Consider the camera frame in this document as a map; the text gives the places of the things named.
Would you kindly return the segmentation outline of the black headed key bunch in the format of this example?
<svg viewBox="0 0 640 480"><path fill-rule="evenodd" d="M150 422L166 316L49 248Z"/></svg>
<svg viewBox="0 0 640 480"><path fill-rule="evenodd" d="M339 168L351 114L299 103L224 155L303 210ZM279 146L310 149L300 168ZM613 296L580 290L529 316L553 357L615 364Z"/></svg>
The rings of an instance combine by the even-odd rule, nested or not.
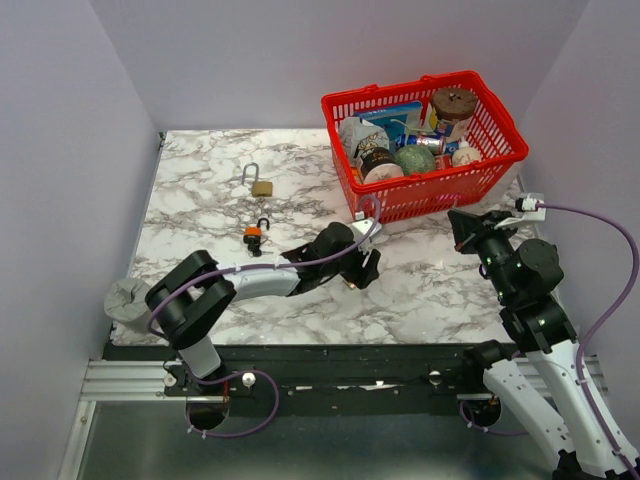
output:
<svg viewBox="0 0 640 480"><path fill-rule="evenodd" d="M260 242L248 243L247 249L253 257L260 257L264 254L264 251L262 250L262 244Z"/></svg>

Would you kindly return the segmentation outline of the orange black padlock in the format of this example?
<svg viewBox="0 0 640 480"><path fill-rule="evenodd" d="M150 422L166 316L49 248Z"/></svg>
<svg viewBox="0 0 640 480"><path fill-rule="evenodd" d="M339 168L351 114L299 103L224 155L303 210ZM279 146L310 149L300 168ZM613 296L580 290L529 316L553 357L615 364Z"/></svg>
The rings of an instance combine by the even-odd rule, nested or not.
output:
<svg viewBox="0 0 640 480"><path fill-rule="evenodd" d="M266 217L258 219L255 226L247 227L243 235L243 243L247 246L250 242L260 242L262 245L263 232L270 229L270 220Z"/></svg>

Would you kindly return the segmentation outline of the large brass padlock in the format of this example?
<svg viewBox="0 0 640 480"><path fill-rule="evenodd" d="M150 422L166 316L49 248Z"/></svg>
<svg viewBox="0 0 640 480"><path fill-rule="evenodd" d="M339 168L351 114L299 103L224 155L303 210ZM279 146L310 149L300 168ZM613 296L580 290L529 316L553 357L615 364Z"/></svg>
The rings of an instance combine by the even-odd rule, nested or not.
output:
<svg viewBox="0 0 640 480"><path fill-rule="evenodd" d="M242 183L249 177L249 172L253 173L251 184L251 196L253 198L267 198L273 196L273 183L260 179L260 167L256 162L251 162L243 167Z"/></svg>

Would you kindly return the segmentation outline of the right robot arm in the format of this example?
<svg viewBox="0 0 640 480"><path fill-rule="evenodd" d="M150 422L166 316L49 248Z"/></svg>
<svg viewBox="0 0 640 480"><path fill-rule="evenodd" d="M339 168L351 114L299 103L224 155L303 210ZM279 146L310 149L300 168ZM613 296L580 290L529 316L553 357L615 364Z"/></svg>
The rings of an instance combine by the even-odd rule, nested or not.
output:
<svg viewBox="0 0 640 480"><path fill-rule="evenodd" d="M585 340L552 292L564 277L557 248L541 239L513 247L523 223L541 221L545 205L526 202L522 215L449 211L455 248L478 255L481 275L496 290L508 336L544 382L544 398L499 342L463 354L460 379L469 390L486 388L538 444L556 479L636 479L639 452L629 442L593 384L584 361Z"/></svg>

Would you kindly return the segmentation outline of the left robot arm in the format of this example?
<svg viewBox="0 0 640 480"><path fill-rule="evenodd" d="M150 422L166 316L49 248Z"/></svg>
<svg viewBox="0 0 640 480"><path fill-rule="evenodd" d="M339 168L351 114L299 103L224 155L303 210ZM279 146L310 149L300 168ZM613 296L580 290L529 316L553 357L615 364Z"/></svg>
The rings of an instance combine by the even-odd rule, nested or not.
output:
<svg viewBox="0 0 640 480"><path fill-rule="evenodd" d="M380 252L371 246L381 224L365 218L332 222L318 236L271 262L223 268L205 250L186 257L145 296L161 335L189 368L187 382L201 395L214 393L223 360L209 331L234 302L293 297L340 276L357 289L379 277Z"/></svg>

